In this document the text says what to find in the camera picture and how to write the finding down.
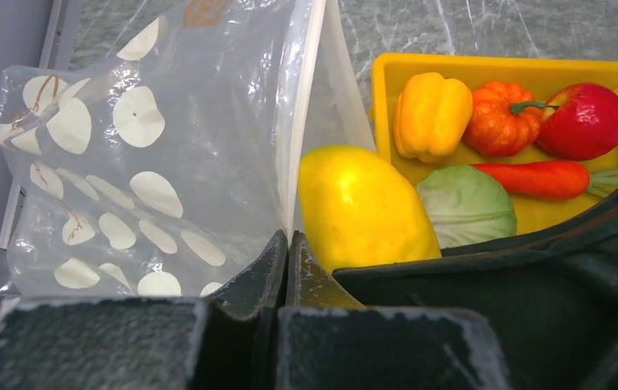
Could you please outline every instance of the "transparent plastic bag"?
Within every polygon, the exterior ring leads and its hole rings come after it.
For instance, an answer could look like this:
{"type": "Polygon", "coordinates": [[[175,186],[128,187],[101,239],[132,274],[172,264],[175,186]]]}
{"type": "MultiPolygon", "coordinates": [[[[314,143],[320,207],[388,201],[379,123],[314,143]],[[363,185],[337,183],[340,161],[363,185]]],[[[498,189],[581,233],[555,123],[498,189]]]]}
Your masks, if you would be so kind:
{"type": "Polygon", "coordinates": [[[302,146],[334,143],[374,150],[335,1],[186,1],[84,70],[8,68],[15,285],[211,293],[301,225],[302,146]]]}

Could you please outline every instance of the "green cabbage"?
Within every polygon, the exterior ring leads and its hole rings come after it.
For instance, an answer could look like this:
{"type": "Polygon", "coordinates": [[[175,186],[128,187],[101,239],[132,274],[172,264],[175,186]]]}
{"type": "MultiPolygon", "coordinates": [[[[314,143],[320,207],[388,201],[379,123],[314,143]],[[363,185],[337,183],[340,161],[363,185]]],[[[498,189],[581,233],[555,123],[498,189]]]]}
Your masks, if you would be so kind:
{"type": "Polygon", "coordinates": [[[433,171],[416,189],[440,248],[516,235],[516,212],[492,176],[469,165],[433,171]]]}

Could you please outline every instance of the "red apple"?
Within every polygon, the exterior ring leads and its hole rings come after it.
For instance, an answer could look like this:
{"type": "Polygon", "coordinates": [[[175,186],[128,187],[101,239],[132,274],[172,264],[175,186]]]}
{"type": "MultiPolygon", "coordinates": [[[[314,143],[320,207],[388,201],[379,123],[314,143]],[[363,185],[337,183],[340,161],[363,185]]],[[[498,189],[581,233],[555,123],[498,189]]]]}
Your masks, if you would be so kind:
{"type": "Polygon", "coordinates": [[[618,96],[593,83],[574,84],[546,102],[536,144],[568,160],[591,160],[618,145],[618,96]]]}

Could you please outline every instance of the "carrot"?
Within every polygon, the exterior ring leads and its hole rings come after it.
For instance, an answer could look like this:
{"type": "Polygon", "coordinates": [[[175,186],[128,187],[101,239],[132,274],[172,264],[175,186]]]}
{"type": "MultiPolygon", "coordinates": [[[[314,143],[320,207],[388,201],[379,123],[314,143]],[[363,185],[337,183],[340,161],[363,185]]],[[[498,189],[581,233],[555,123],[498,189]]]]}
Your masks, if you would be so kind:
{"type": "Polygon", "coordinates": [[[528,164],[473,164],[472,167],[498,180],[509,193],[552,201],[566,201],[592,193],[606,197],[602,187],[618,187],[618,169],[589,173],[574,161],[544,161],[528,164]]]}

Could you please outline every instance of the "marble countertop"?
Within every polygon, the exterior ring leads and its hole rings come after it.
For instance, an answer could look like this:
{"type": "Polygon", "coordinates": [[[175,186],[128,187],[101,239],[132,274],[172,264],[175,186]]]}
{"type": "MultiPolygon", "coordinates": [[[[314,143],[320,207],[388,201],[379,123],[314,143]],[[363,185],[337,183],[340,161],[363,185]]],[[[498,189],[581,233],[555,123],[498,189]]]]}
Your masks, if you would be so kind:
{"type": "MultiPolygon", "coordinates": [[[[71,68],[114,53],[181,0],[83,0],[71,68]]],[[[618,60],[618,0],[339,0],[364,105],[385,52],[618,60]]]]}

